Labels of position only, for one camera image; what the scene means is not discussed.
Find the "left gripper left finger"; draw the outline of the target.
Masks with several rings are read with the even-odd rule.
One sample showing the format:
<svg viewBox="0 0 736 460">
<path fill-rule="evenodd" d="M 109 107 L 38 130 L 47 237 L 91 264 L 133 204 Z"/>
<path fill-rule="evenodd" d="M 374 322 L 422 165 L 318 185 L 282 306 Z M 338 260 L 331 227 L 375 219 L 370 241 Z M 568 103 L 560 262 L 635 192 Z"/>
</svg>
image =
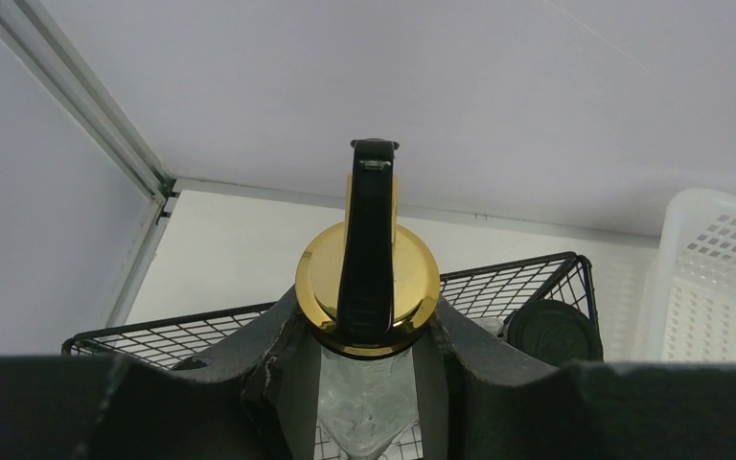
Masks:
<svg viewBox="0 0 736 460">
<path fill-rule="evenodd" d="M 293 290 L 177 370 L 0 356 L 0 459 L 311 459 L 319 370 Z"/>
</svg>

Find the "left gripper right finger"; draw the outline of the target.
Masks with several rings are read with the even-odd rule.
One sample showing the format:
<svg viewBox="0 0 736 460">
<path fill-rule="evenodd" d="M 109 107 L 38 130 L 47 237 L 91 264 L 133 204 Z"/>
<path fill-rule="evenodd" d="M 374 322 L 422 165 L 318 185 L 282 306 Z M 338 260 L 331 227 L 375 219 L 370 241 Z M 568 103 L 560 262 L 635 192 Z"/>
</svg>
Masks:
<svg viewBox="0 0 736 460">
<path fill-rule="evenodd" d="M 736 459 L 736 364 L 555 368 L 445 300 L 413 357 L 426 459 Z"/>
</svg>

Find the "red label sauce bottle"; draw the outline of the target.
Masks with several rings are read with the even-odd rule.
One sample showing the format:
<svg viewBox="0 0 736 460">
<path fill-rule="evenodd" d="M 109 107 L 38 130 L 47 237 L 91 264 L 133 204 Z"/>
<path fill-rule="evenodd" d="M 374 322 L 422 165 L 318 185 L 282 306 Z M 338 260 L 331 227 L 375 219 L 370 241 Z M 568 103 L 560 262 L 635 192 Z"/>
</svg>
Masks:
<svg viewBox="0 0 736 460">
<path fill-rule="evenodd" d="M 509 314 L 498 337 L 555 367 L 575 360 L 604 359 L 601 335 L 594 323 L 575 307 L 557 300 L 532 301 Z"/>
</svg>

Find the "gold cap oil bottle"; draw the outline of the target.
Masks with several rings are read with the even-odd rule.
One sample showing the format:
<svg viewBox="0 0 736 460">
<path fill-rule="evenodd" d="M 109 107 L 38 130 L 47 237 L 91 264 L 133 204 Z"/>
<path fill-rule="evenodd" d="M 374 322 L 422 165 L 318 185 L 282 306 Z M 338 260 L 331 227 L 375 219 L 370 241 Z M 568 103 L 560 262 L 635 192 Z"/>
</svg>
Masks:
<svg viewBox="0 0 736 460">
<path fill-rule="evenodd" d="M 439 299 L 426 244 L 400 226 L 395 141 L 352 142 L 345 217 L 303 252 L 294 288 L 321 347 L 318 421 L 348 459 L 378 459 L 418 418 L 412 350 Z"/>
</svg>

